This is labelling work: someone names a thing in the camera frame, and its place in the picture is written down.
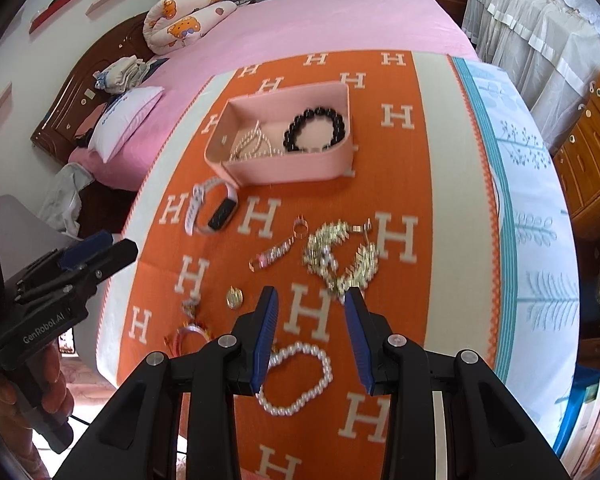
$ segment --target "red shelf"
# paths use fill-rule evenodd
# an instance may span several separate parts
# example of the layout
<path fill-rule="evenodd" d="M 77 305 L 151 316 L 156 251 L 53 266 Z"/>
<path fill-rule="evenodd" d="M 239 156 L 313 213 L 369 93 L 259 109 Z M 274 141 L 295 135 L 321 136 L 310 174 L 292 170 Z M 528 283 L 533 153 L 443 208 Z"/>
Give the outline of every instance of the red shelf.
<path fill-rule="evenodd" d="M 34 30 L 36 30 L 40 25 L 46 22 L 51 16 L 53 16 L 58 10 L 62 9 L 66 4 L 68 4 L 71 0 L 56 0 L 51 5 L 45 9 L 42 14 L 40 14 L 35 20 L 31 22 L 31 27 L 29 28 L 29 34 L 31 34 Z"/>

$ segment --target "black bead bracelet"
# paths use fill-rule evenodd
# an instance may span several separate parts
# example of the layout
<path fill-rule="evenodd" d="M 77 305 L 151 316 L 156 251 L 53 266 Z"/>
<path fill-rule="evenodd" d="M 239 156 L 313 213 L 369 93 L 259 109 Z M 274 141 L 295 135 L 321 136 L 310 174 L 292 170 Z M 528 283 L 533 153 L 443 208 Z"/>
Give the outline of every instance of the black bead bracelet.
<path fill-rule="evenodd" d="M 322 149 L 327 150 L 331 146 L 335 146 L 338 142 L 344 139 L 345 128 L 344 128 L 344 119 L 341 114 L 338 114 L 333 108 L 323 108 L 318 106 L 311 110 L 307 108 L 302 115 L 298 115 L 295 117 L 293 122 L 289 124 L 289 129 L 285 131 L 285 140 L 282 143 L 285 147 L 285 150 L 289 153 L 291 152 L 308 152 L 306 148 L 299 148 L 295 143 L 295 139 L 298 134 L 304 128 L 307 120 L 311 120 L 315 117 L 328 117 L 331 119 L 333 123 L 333 138 L 331 142 L 325 144 Z"/>

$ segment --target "cable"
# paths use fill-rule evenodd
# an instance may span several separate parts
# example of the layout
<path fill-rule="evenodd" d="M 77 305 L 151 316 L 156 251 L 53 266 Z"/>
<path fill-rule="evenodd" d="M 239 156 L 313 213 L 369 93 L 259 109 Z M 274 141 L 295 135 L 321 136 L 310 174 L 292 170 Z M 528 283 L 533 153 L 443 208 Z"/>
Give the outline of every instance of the cable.
<path fill-rule="evenodd" d="M 75 416 L 75 415 L 69 415 L 73 420 L 77 420 L 78 422 L 84 424 L 85 426 L 90 426 L 91 423 L 87 422 L 86 420 L 82 420 L 80 417 Z"/>

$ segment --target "blue stripe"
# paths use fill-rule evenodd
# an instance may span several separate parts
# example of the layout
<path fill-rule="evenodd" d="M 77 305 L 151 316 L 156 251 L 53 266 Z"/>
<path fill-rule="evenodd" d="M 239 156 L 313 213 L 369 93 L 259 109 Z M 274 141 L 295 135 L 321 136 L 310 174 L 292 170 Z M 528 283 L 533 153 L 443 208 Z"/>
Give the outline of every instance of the blue stripe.
<path fill-rule="evenodd" d="M 486 113 L 486 107 L 480 97 L 478 87 L 473 80 L 468 66 L 464 59 L 453 57 L 452 62 L 460 75 L 460 80 L 468 96 L 468 101 L 472 107 L 475 118 L 478 121 L 486 156 L 496 173 L 502 200 L 500 208 L 502 209 L 503 220 L 500 230 L 500 320 L 499 333 L 497 335 L 497 353 L 495 363 L 495 373 L 499 379 L 506 383 L 508 370 L 511 365 L 511 354 L 513 351 L 513 335 L 515 335 L 515 317 L 517 311 L 517 252 L 515 245 L 515 225 L 513 222 L 513 205 L 511 194 L 506 180 L 504 164 L 497 146 L 497 139 L 493 126 Z"/>

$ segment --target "wooden headboard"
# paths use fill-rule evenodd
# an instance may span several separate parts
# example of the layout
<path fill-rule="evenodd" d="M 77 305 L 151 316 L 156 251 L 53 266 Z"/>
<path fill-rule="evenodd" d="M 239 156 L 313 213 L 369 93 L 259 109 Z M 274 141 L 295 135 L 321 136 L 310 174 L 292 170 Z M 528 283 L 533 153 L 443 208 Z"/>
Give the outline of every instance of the wooden headboard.
<path fill-rule="evenodd" d="M 142 36 L 145 15 L 143 12 L 125 20 L 91 45 L 71 70 L 53 105 L 33 132 L 33 144 L 61 164 L 67 163 L 76 148 L 76 128 L 99 104 L 110 98 L 110 94 L 95 89 L 93 73 L 121 57 L 135 55 L 145 61 L 153 57 Z"/>

